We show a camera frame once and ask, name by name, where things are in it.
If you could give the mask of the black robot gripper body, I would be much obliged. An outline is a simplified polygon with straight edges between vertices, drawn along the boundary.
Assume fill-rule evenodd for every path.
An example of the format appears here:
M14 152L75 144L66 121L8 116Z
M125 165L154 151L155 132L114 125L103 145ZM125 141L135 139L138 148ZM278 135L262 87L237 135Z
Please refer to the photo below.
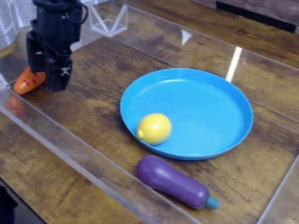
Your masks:
M42 43L44 57L70 57L71 45L80 41L84 4L80 0L32 0L36 19L32 30Z

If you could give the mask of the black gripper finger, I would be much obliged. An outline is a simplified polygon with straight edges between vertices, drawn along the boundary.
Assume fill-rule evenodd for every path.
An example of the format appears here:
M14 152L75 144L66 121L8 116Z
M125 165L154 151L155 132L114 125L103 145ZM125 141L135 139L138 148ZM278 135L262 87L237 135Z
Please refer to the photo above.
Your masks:
M71 79L72 61L67 59L46 60L46 89L48 92L64 91Z
M28 65L31 70L35 73L40 73L46 71L46 58L43 55L43 46L42 43L38 41L36 35L32 31L27 33L27 58L28 58Z

